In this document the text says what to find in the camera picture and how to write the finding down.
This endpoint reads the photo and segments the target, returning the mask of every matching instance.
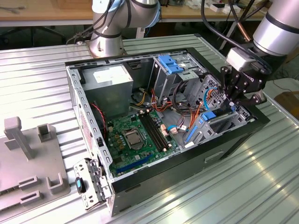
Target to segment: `blue drive bay latch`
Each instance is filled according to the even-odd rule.
[[[161,64],[168,70],[169,74],[175,74],[184,71],[184,69],[179,67],[176,61],[173,60],[169,55],[160,55],[158,59]]]

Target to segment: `hinge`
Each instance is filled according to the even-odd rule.
[[[107,178],[97,163],[97,160],[83,159],[74,165],[76,186],[85,210],[105,203],[112,195]]]

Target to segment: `side panel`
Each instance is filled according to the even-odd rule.
[[[226,152],[237,149],[248,136],[248,134],[245,134],[232,139],[127,190],[117,193],[114,198],[113,207],[110,208],[112,215],[130,208],[218,162]]]

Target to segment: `cpu socket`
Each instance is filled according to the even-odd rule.
[[[143,138],[137,128],[126,130],[123,132],[123,135],[131,149],[139,150],[143,147]]]

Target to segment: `slotted aluminum surface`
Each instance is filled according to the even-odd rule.
[[[194,35],[124,45],[129,54],[195,47],[216,68],[224,65],[223,56]],[[23,129],[55,126],[71,183],[67,196],[7,223],[298,223],[298,126],[271,102],[259,106],[271,122],[232,156],[113,218],[106,205],[86,213],[72,166],[88,153],[71,107],[64,62],[88,58],[86,46],[75,45],[0,52],[0,120],[17,115]]]

